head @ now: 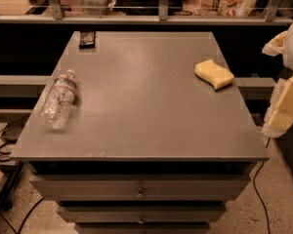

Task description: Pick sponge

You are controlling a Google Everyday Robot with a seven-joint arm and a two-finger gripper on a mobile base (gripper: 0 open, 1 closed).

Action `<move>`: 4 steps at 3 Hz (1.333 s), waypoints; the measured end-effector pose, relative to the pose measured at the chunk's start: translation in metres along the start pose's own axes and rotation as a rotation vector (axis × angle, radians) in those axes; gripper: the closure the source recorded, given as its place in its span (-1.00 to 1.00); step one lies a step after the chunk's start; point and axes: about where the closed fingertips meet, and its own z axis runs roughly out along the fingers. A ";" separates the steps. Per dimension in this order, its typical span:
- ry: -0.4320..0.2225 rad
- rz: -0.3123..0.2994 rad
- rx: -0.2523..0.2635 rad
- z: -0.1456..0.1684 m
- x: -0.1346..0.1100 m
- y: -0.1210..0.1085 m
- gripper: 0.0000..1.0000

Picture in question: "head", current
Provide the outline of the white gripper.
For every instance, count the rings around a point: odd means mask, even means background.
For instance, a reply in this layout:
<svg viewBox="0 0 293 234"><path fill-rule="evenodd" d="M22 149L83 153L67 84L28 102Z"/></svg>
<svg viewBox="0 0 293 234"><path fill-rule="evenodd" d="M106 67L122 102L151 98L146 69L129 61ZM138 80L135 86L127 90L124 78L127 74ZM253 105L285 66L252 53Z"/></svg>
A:
<svg viewBox="0 0 293 234"><path fill-rule="evenodd" d="M262 53L275 57L282 55L283 64L293 70L293 23L270 40ZM264 118L262 133L277 138L293 125L293 76L288 80L280 78L272 91L270 106Z"/></svg>

